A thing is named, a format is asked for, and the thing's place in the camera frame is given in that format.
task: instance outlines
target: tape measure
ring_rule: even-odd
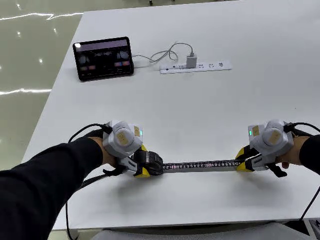
[[[190,173],[190,172],[220,172],[236,171],[237,166],[244,159],[192,161],[192,162],[169,162],[163,163],[163,159],[153,151],[136,151],[133,155],[139,168],[145,168],[152,176],[164,173]]]

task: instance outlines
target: power outlet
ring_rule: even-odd
[[[186,64],[162,65],[161,74],[191,73],[205,71],[231,70],[232,65],[229,61],[201,62],[196,64],[196,68],[186,68]]]

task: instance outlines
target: gray cable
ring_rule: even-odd
[[[161,61],[163,58],[165,58],[167,55],[169,55],[169,58],[173,61],[178,61],[179,57],[177,55],[176,52],[172,51],[172,48],[175,45],[187,45],[191,48],[191,52],[190,55],[193,56],[194,55],[194,49],[192,48],[192,46],[188,43],[184,43],[184,42],[176,42],[174,43],[168,50],[164,50],[164,51],[158,51],[155,54],[153,54],[151,57],[147,57],[147,56],[143,56],[143,55],[132,55],[133,57],[142,57],[145,59],[148,59],[150,63],[158,63],[159,61]],[[153,59],[154,56],[158,55],[158,54],[162,54],[160,57],[158,57],[157,59]]]

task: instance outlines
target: black sleeve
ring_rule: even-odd
[[[61,208],[102,161],[99,145],[83,137],[0,171],[0,239],[46,240]]]
[[[299,158],[303,166],[320,175],[320,135],[311,136],[304,142]]]

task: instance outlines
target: tan sticker label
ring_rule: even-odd
[[[273,145],[275,145],[277,143],[277,141],[279,140],[281,134],[278,131],[273,131],[271,134],[271,137],[269,138],[269,142]]]
[[[137,126],[134,126],[134,135],[140,137],[140,129]]]
[[[254,126],[252,128],[252,132],[253,132],[253,136],[258,136],[260,133],[259,133],[259,126]]]
[[[121,145],[127,145],[128,139],[126,138],[125,134],[123,132],[120,132],[116,135],[116,138],[119,140]]]

